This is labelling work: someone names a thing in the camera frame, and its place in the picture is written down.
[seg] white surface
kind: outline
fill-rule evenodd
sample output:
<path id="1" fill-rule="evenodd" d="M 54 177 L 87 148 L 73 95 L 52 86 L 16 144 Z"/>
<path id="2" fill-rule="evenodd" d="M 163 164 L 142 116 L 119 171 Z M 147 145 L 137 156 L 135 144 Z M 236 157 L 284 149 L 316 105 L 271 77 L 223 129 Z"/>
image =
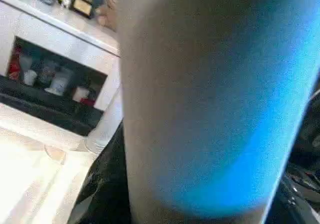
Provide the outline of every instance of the white surface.
<path id="1" fill-rule="evenodd" d="M 21 12 L 0 3 L 0 39 L 1 39 L 1 54 L 0 54 L 0 75 L 6 75 L 8 62 L 12 53 L 12 46 L 15 40 L 15 31 L 17 28 L 19 16 Z"/>
<path id="2" fill-rule="evenodd" d="M 27 14 L 21 15 L 16 36 L 107 75 L 119 59 Z"/>
<path id="3" fill-rule="evenodd" d="M 74 150 L 83 137 L 0 103 L 0 128 L 62 149 Z"/>
<path id="4" fill-rule="evenodd" d="M 104 85 L 99 93 L 99 96 L 94 104 L 94 107 L 100 110 L 106 110 L 112 98 L 120 87 L 120 59 L 117 58 L 113 63 L 113 67 L 104 82 Z"/>
<path id="5" fill-rule="evenodd" d="M 103 50 L 119 55 L 116 33 L 99 26 L 95 20 L 88 20 L 58 4 L 48 6 L 37 0 L 0 0 L 29 15 L 60 28 Z"/>
<path id="6" fill-rule="evenodd" d="M 69 151 L 61 165 L 43 146 L 0 128 L 0 223 L 66 224 L 93 159 Z"/>
<path id="7" fill-rule="evenodd" d="M 88 135 L 87 148 L 93 153 L 100 154 L 110 142 L 123 117 L 122 88 L 119 87 L 99 124 Z"/>

